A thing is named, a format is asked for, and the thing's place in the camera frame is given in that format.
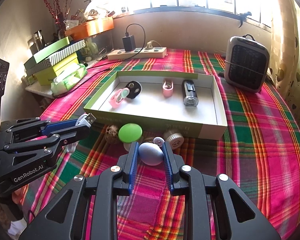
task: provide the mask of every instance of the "white wall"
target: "white wall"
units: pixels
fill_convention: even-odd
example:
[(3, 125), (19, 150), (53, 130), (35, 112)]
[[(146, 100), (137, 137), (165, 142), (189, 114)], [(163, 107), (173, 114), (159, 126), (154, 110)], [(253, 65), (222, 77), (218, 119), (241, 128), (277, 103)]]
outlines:
[(41, 113), (20, 78), (24, 75), (24, 62), (31, 56), (27, 41), (37, 30), (42, 30), (46, 41), (51, 40), (54, 32), (51, 19), (42, 0), (5, 0), (0, 7), (0, 58), (10, 63), (1, 104), (3, 121)]
[[(151, 12), (127, 15), (114, 19), (113, 39), (116, 49), (123, 49), (122, 37), (131, 23), (141, 24), (146, 31), (146, 42), (155, 40), (163, 47), (189, 49), (210, 53), (225, 53), (232, 36), (251, 34), (269, 51), (271, 33), (249, 23), (219, 15), (199, 12)], [(130, 35), (135, 35), (137, 47), (143, 45), (143, 31), (139, 26), (130, 26)]]

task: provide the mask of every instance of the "black cable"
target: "black cable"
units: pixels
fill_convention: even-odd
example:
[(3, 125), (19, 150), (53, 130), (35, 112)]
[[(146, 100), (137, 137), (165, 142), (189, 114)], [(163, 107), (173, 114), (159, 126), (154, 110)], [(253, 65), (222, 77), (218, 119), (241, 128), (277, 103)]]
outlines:
[(252, 38), (253, 41), (256, 41), (256, 40), (254, 39), (254, 37), (253, 37), (251, 34), (246, 34), (246, 35), (244, 35), (243, 37), (244, 37), (244, 38), (247, 38), (247, 36), (250, 36), (250, 37)]
[[(137, 54), (135, 54), (135, 55), (133, 55), (133, 56), (131, 56), (131, 57), (128, 57), (128, 58), (126, 58), (126, 59), (119, 60), (119, 61), (115, 61), (115, 62), (108, 62), (108, 63), (102, 64), (102, 65), (95, 65), (95, 66), (90, 67), (90, 68), (88, 68), (88, 69), (95, 68), (95, 67), (102, 67), (102, 66), (105, 66), (105, 65), (115, 64), (115, 63), (119, 63), (119, 62), (124, 62), (125, 60), (132, 59), (133, 57), (135, 57), (136, 55), (138, 55), (138, 54), (145, 48), (145, 46), (146, 46), (146, 31), (145, 31), (145, 29), (144, 29), (140, 24), (138, 24), (138, 23), (131, 23), (131, 24), (129, 24), (129, 25), (127, 26), (126, 32), (127, 32), (127, 30), (128, 30), (128, 27), (131, 26), (131, 25), (139, 25), (139, 26), (142, 28), (142, 30), (143, 30), (144, 41), (143, 41), (142, 49), (141, 49)], [(85, 80), (84, 82), (82, 82), (80, 85), (78, 85), (78, 86), (75, 87), (74, 89), (71, 89), (70, 91), (68, 91), (68, 92), (66, 92), (66, 93), (63, 93), (63, 94), (61, 94), (61, 95), (54, 96), (54, 98), (62, 98), (62, 97), (67, 96), (68, 94), (70, 94), (70, 93), (76, 91), (79, 87), (81, 87), (85, 82), (87, 82), (88, 80), (90, 80), (90, 79), (91, 79), (92, 77), (94, 77), (95, 75), (97, 75), (97, 74), (99, 74), (99, 73), (102, 73), (102, 72), (105, 72), (105, 71), (109, 71), (109, 70), (111, 70), (111, 68), (107, 68), (107, 69), (101, 70), (101, 71), (99, 71), (99, 72), (97, 72), (97, 73), (94, 73), (91, 77), (89, 77), (87, 80)]]
[(35, 218), (35, 214), (32, 212), (31, 209), (28, 210), (28, 215), (27, 215), (27, 226), (29, 226), (29, 224), (30, 224), (30, 215), (32, 215), (33, 218)]

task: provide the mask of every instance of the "open box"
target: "open box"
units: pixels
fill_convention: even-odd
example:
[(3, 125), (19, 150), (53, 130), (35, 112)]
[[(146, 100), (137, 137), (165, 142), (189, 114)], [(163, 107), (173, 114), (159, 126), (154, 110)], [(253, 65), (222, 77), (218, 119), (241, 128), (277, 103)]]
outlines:
[[(173, 95), (165, 98), (162, 84), (173, 81)], [(185, 106), (181, 84), (194, 82), (199, 104)], [(130, 81), (142, 85), (135, 99), (126, 98), (114, 109), (109, 99)], [(145, 131), (178, 129), (183, 136), (219, 140), (227, 127), (226, 113), (214, 76), (170, 71), (119, 71), (111, 76), (84, 107), (97, 122), (122, 126), (136, 123)]]

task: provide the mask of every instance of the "curtain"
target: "curtain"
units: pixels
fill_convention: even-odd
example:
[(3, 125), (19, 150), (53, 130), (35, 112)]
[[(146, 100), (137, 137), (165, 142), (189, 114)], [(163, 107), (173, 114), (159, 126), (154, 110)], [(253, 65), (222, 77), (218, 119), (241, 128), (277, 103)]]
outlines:
[(273, 0), (269, 69), (274, 85), (300, 127), (300, 8)]

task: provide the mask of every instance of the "bed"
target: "bed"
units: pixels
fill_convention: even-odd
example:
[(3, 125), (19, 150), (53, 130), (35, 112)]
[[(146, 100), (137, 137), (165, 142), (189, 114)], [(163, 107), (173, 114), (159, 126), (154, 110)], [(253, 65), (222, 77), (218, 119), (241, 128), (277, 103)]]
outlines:
[[(204, 174), (230, 176), (282, 239), (287, 239), (300, 223), (300, 130), (272, 85), (264, 83), (257, 94), (244, 92), (218, 76), (224, 66), (224, 58), (217, 54), (168, 49), (164, 59), (132, 59), (93, 68), (84, 80), (100, 70), (109, 67), (111, 70), (95, 75), (70, 95), (56, 99), (41, 119), (78, 118), (84, 113), (85, 104), (116, 71), (162, 70), (214, 75), (226, 111), (226, 132), (218, 142), (185, 138), (182, 147), (174, 153)], [(100, 125), (99, 130), (93, 129), (74, 154), (61, 153), (54, 171), (27, 186), (22, 202), (26, 216), (29, 210), (38, 214), (75, 175), (100, 174), (126, 153), (122, 144), (109, 145), (105, 141), (105, 128)], [(162, 165), (151, 167), (139, 163), (133, 195), (118, 197), (117, 207), (120, 240), (183, 238), (184, 198), (170, 196)], [(214, 238), (212, 215), (210, 224)]]

